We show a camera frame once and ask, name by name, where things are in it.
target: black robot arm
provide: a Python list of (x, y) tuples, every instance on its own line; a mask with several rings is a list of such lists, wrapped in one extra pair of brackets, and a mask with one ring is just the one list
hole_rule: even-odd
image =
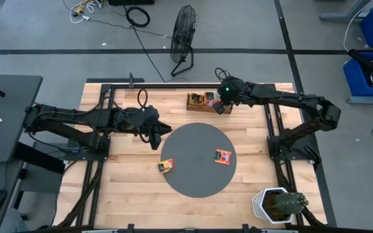
[[(25, 131), (35, 133), (50, 131), (79, 143), (87, 151), (101, 150), (101, 133), (131, 133), (139, 135), (143, 142), (150, 143), (156, 150), (161, 143), (161, 135), (172, 131), (160, 122), (158, 111), (151, 105), (145, 108), (112, 107), (94, 108), (90, 111), (59, 109), (48, 105), (35, 105), (27, 110)], [(85, 133), (66, 124), (89, 126), (93, 131)]]
[(293, 128), (285, 129), (275, 139), (276, 152), (289, 153), (292, 145), (302, 137), (318, 130), (329, 131), (337, 127), (341, 110), (330, 101), (314, 94), (296, 94), (276, 91), (266, 85), (244, 82), (239, 78), (228, 76), (218, 87), (221, 102), (214, 105), (218, 114), (224, 112), (226, 105), (247, 104), (254, 105), (278, 104), (289, 107), (297, 107), (305, 110), (310, 119)]

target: black box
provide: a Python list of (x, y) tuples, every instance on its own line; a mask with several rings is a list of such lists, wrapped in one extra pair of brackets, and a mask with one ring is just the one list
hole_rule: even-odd
[(109, 4), (112, 6), (121, 5), (152, 5), (155, 0), (108, 0)]

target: gray floor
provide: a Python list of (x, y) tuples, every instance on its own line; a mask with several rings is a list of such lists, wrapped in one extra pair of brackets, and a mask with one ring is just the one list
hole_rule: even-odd
[[(76, 0), (66, 0), (69, 6)], [(319, 21), (321, 12), (341, 12), (354, 1), (281, 0), (294, 49), (343, 49), (347, 23)], [(194, 48), (284, 49), (274, 2), (271, 0), (157, 0), (144, 7), (151, 15), (148, 30), (170, 35), (178, 10), (191, 4), (199, 14)], [(123, 12), (121, 7), (116, 11)], [(90, 15), (128, 26), (108, 9)], [(170, 46), (170, 40), (141, 34), (146, 48)], [(351, 27), (348, 48), (364, 49), (357, 23)], [(140, 49), (134, 33), (99, 23), (73, 25), (62, 0), (7, 0), (0, 11), (0, 49)], [(166, 80), (174, 63), (168, 54), (151, 58)], [(286, 55), (196, 54), (195, 66), (180, 77), (192, 82), (215, 82), (215, 67), (252, 82), (293, 82)], [(342, 109), (335, 131), (318, 133), (332, 207), (339, 227), (373, 229), (373, 105), (348, 105), (350, 95), (342, 67), (348, 56), (296, 56), (307, 93), (323, 95)], [(160, 78), (144, 54), (0, 55), (0, 74), (37, 74), (44, 77), (38, 102), (58, 107), (78, 107), (87, 78), (125, 78), (129, 72), (147, 82)], [(39, 139), (64, 142), (41, 133)], [(32, 141), (22, 137), (26, 143)], [(53, 202), (47, 194), (27, 194), (21, 209), (31, 213), (29, 226), (49, 224), (54, 209), (31, 208), (33, 200)]]

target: wooden tabletop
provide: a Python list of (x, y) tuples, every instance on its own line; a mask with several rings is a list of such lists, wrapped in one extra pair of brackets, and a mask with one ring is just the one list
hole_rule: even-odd
[[(80, 110), (98, 103), (101, 83), (87, 83)], [(293, 92), (291, 83), (276, 83), (281, 91)], [(203, 94), (214, 89), (147, 89), (148, 105), (158, 109), (160, 121), (173, 130), (185, 124), (202, 122), (222, 130), (231, 140), (237, 154), (237, 167), (232, 181), (220, 193), (205, 198), (192, 198), (177, 193), (166, 183), (157, 169), (164, 135), (159, 149), (151, 150), (139, 137), (111, 134), (109, 159), (105, 163), (95, 228), (241, 228), (242, 224), (258, 228), (283, 227), (258, 219), (252, 211), (251, 199), (264, 188), (277, 187), (273, 162), (269, 158), (268, 135), (263, 106), (234, 107), (231, 115), (187, 111), (187, 93)], [(138, 89), (119, 89), (115, 101), (120, 107), (138, 107)], [(300, 111), (280, 106), (285, 128), (301, 124)], [(278, 128), (273, 119), (276, 134)], [(82, 131), (89, 128), (77, 126)], [(315, 217), (326, 222), (321, 195), (313, 166), (308, 161), (292, 161), (299, 192), (309, 200)], [(69, 213), (80, 197), (86, 162), (77, 162), (63, 176), (54, 224)], [(85, 221), (91, 198), (86, 205)]]

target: cactus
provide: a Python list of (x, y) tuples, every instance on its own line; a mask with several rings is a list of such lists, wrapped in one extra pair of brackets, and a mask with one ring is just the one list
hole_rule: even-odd
[(298, 214), (309, 204), (302, 193), (283, 193), (275, 196), (273, 208), (280, 214)]

